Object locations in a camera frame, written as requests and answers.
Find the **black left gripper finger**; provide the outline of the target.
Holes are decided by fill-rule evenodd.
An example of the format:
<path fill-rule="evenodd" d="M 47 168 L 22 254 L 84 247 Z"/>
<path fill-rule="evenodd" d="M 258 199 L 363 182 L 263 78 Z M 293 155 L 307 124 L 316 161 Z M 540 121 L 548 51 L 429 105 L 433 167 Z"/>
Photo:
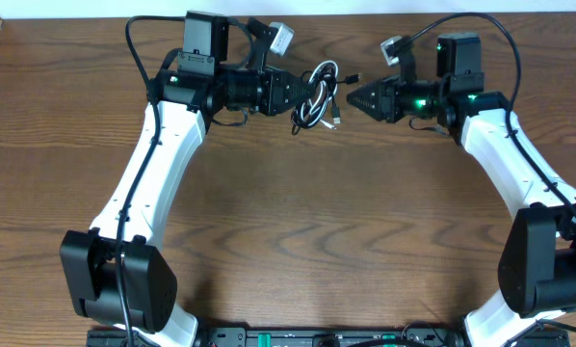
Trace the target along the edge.
<path fill-rule="evenodd" d="M 289 71 L 282 71 L 280 85 L 287 93 L 313 93 L 315 87 Z"/>
<path fill-rule="evenodd" d="M 282 96 L 282 112 L 288 112 L 299 107 L 314 94 L 312 89 L 284 89 Z"/>

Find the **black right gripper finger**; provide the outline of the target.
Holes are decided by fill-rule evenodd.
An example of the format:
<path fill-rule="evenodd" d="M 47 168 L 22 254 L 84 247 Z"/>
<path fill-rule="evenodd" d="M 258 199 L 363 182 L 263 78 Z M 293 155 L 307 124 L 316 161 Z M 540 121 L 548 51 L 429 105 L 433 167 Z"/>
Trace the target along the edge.
<path fill-rule="evenodd" d="M 376 101 L 384 94 L 385 86 L 386 83 L 382 79 L 369 82 L 348 93 L 347 100 L 356 101 L 362 99 L 364 101 Z"/>
<path fill-rule="evenodd" d="M 353 98 L 348 103 L 374 120 L 387 120 L 388 118 L 389 108 L 384 106 L 381 101 Z"/>

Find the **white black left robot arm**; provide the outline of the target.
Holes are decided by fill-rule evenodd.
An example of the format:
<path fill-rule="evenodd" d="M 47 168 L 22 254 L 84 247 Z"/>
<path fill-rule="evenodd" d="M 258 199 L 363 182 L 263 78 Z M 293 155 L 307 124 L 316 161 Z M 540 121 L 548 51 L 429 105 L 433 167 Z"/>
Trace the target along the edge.
<path fill-rule="evenodd" d="M 227 60 L 236 18 L 190 12 L 183 43 L 146 76 L 140 138 L 118 187 L 85 231 L 66 233 L 60 258 L 75 312 L 102 325 L 91 346 L 192 346 L 198 322 L 176 301 L 177 279 L 162 256 L 182 176 L 221 110 L 282 114 L 313 95 L 298 76 L 266 63 L 293 30 L 255 18 L 240 25 L 249 52 Z"/>

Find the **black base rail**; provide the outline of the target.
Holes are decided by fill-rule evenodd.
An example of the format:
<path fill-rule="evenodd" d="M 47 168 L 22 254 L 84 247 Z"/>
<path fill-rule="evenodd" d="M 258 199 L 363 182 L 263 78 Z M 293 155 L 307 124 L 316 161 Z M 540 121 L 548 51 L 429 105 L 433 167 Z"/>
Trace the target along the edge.
<path fill-rule="evenodd" d="M 425 346 L 469 346 L 457 330 L 426 324 L 392 330 L 255 330 L 244 327 L 210 327 L 198 331 L 195 347 L 316 347 L 352 346 L 369 340 L 406 339 Z M 126 346 L 126 332 L 90 330 L 85 346 Z M 568 333 L 559 330 L 536 330 L 518 341 L 503 346 L 569 347 Z"/>

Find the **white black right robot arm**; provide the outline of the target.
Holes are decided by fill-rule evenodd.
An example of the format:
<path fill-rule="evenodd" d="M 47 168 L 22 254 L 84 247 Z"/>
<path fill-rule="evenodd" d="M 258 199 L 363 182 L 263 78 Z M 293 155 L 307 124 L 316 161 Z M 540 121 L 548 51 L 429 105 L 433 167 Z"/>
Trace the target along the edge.
<path fill-rule="evenodd" d="M 505 96 L 485 90 L 477 34 L 438 37 L 434 81 L 418 79 L 408 37 L 390 38 L 380 49 L 399 74 L 354 90 L 348 103 L 378 121 L 436 119 L 482 166 L 511 215 L 499 289 L 465 316 L 462 345 L 542 341 L 531 334 L 576 311 L 576 189 L 538 153 Z"/>

